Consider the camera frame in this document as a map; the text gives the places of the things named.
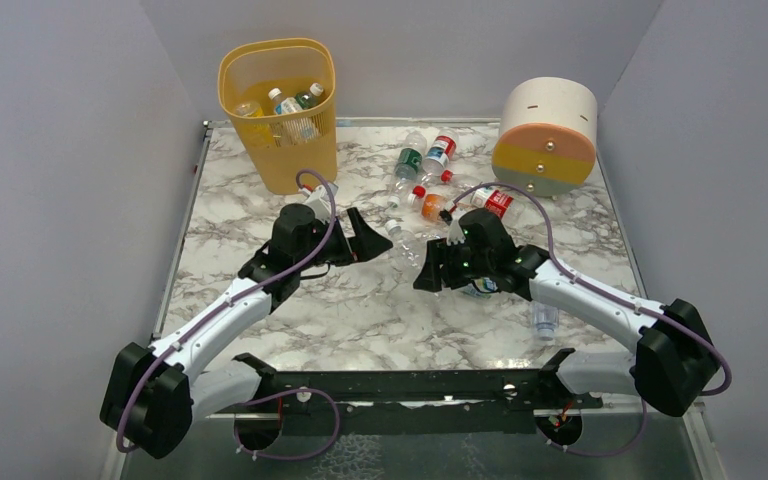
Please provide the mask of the yellow juice bottle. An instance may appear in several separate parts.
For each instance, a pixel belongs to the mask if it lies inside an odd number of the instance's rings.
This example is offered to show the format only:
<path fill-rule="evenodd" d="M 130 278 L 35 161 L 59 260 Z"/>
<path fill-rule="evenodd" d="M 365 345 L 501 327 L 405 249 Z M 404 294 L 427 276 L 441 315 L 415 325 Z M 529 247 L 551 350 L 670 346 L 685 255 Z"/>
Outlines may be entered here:
<path fill-rule="evenodd" d="M 261 105 L 255 101 L 244 101 L 238 104 L 233 113 L 244 119 L 261 118 L 264 111 Z M 273 135 L 268 124 L 245 122 L 242 127 L 243 140 L 250 144 L 262 148 L 267 147 L 273 140 Z"/>

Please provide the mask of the clear bottle blue green label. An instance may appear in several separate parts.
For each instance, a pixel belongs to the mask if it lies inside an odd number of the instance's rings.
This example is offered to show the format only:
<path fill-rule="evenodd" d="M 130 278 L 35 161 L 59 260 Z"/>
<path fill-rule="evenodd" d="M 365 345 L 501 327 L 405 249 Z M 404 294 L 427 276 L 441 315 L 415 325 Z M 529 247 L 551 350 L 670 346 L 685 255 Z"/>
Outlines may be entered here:
<path fill-rule="evenodd" d="M 495 282 L 489 278 L 471 280 L 470 283 L 459 289 L 459 292 L 474 298 L 489 299 L 499 292 Z"/>

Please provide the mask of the clear bottle green white label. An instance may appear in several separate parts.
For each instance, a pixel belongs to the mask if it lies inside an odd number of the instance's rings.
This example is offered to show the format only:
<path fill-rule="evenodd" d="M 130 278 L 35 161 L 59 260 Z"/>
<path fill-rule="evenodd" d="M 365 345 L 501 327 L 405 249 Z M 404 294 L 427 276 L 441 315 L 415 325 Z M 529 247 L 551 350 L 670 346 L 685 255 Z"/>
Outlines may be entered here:
<path fill-rule="evenodd" d="M 294 98 L 302 109 L 312 109 L 320 104 L 325 93 L 324 87 L 318 83 L 312 83 L 307 89 L 297 93 Z"/>

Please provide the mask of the clear unlabeled bottle white cap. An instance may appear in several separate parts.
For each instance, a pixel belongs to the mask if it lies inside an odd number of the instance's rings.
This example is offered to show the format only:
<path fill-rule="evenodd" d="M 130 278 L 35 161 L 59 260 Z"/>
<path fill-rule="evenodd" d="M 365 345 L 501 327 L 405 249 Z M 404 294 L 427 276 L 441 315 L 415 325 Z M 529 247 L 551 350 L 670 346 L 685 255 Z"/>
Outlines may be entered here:
<path fill-rule="evenodd" d="M 391 257 L 397 267 L 402 271 L 420 270 L 425 261 L 426 242 L 395 219 L 387 220 L 384 228 L 393 244 Z"/>

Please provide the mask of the small clear bottle blue cap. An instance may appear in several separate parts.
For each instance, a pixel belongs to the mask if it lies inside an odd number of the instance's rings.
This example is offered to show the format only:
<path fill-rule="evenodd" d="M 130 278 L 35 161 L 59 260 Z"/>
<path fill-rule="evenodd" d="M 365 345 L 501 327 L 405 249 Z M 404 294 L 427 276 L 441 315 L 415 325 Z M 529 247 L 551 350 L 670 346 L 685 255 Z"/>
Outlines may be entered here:
<path fill-rule="evenodd" d="M 556 307 L 533 302 L 532 325 L 535 336 L 542 342 L 553 342 L 560 324 L 560 312 Z"/>

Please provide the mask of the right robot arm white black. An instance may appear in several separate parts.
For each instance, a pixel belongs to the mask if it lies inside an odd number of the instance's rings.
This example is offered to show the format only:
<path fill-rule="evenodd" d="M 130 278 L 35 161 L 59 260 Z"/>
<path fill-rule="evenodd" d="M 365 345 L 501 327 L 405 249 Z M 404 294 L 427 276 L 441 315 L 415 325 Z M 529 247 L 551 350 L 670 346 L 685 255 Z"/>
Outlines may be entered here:
<path fill-rule="evenodd" d="M 427 242 L 414 289 L 456 290 L 489 279 L 499 291 L 555 307 L 623 346 L 621 352 L 556 354 L 542 369 L 553 395 L 635 395 L 662 414 L 680 417 L 722 368 L 692 304 L 676 299 L 664 305 L 621 292 L 571 270 L 544 248 L 516 245 L 501 220 L 485 209 L 456 224 L 461 240 Z"/>

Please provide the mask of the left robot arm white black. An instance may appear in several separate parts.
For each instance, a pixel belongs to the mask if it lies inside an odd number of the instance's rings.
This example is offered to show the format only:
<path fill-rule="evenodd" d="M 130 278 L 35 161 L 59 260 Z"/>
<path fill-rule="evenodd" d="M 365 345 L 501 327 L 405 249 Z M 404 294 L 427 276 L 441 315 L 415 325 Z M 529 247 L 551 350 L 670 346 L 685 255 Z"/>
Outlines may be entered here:
<path fill-rule="evenodd" d="M 332 209 L 323 218 L 302 203 L 283 207 L 270 239 L 239 270 L 207 310 L 149 346 L 126 345 L 115 357 L 100 409 L 115 430 L 122 453 L 141 449 L 156 459 L 171 453 L 193 420 L 231 403 L 230 388 L 259 388 L 253 370 L 207 371 L 236 336 L 272 314 L 299 287 L 305 269 L 373 260 L 392 242 L 359 211 L 347 211 L 353 236 L 345 236 Z"/>

